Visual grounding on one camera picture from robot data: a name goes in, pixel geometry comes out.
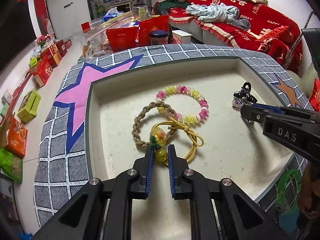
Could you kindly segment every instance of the yellow flower charm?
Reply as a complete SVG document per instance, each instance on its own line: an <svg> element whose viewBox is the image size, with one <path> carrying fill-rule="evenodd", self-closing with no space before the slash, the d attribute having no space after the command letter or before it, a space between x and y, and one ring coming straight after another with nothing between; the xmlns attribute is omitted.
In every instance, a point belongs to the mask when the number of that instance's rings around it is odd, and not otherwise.
<svg viewBox="0 0 320 240"><path fill-rule="evenodd" d="M164 130L162 130L160 127L157 127L155 129L152 130L152 135L155 136L157 143L160 146L163 146L166 144L167 142L167 135L164 132Z"/></svg>

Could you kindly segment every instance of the metal screw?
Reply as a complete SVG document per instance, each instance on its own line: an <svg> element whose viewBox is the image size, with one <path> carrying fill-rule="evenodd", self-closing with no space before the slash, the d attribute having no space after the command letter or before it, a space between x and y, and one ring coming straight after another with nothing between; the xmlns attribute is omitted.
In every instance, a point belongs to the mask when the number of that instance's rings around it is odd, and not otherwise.
<svg viewBox="0 0 320 240"><path fill-rule="evenodd" d="M129 169L129 170L127 171L127 173L128 173L128 175L133 176L133 175L136 175L136 174L137 174L137 170L135 170L135 169Z"/></svg>
<svg viewBox="0 0 320 240"><path fill-rule="evenodd" d="M89 183L91 185L97 185L99 183L99 179L98 178L92 178L92 179L90 179Z"/></svg>
<svg viewBox="0 0 320 240"><path fill-rule="evenodd" d="M232 184L232 180L231 179L223 179L222 184L225 186L230 186Z"/></svg>
<svg viewBox="0 0 320 240"><path fill-rule="evenodd" d="M186 169L186 170L184 170L184 175L186 175L186 176L192 176L193 174L194 174L194 171L193 170L191 170L191 169Z"/></svg>

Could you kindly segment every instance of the pink and yellow spiral hair tie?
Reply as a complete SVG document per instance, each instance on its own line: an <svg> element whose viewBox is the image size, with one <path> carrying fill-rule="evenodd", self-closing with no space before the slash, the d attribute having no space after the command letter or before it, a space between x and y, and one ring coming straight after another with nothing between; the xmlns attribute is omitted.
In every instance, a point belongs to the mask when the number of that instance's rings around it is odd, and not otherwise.
<svg viewBox="0 0 320 240"><path fill-rule="evenodd" d="M208 114L208 102L205 100L205 98L202 96L202 94L199 93L199 91L196 91L190 87L185 86L170 86L162 89L158 92L156 95L156 101L164 101L164 98L170 94L173 93L179 93L179 94L186 94L191 97L193 97L195 100L199 102L199 105L201 106L201 111L198 115L182 115L179 113L175 113L174 117L179 121L183 123L197 123L203 120L206 115ZM165 113L166 110L163 107L158 107L158 110L160 113Z"/></svg>

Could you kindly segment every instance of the white tray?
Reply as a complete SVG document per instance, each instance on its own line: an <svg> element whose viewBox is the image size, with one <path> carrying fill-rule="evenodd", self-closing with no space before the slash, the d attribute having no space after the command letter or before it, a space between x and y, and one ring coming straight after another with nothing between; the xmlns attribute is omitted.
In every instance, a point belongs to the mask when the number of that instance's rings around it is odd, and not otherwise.
<svg viewBox="0 0 320 240"><path fill-rule="evenodd" d="M134 118L155 100L159 90L170 85L189 86L208 101L209 116L192 128L204 139L189 164L206 178L231 178L258 201L286 166L292 151L268 139L256 123L247 125L231 106L233 93L244 82L252 84L258 103L281 105L273 91L240 59L190 59L140 67L92 84L86 112L86 152L89 170L101 180L114 178L143 157L131 134ZM187 95L165 98L178 113L196 115L197 101ZM141 121L140 135L148 141L150 128L166 120L152 109ZM177 155L183 157L191 141L179 130L174 139ZM132 239L191 239L188 201L171 197L168 168L155 163L148 200L133 200Z"/></svg>

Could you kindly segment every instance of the red blanket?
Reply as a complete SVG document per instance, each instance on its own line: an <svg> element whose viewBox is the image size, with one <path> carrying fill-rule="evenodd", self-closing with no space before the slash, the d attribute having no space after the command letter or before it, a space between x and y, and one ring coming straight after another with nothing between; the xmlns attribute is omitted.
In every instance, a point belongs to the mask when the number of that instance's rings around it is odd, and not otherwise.
<svg viewBox="0 0 320 240"><path fill-rule="evenodd" d="M255 4L242 0L188 1L199 5L210 5L211 3L220 4L223 2L226 5L236 6L240 10L240 17L246 18L250 22L250 32L258 36L263 36L268 30L274 30L277 27L289 26L290 35L292 37L291 41L281 41L276 38L257 39L248 32L232 25L225 23L212 24L200 22L196 17L186 14L185 10L181 8L173 8L170 13L170 20L174 23L181 24L194 20L203 30L214 34L228 46L265 52L275 59L280 65L284 64L289 49L300 35L300 29L293 20L264 4ZM287 69L297 73L301 58L302 43L299 42L292 54L292 60Z"/></svg>

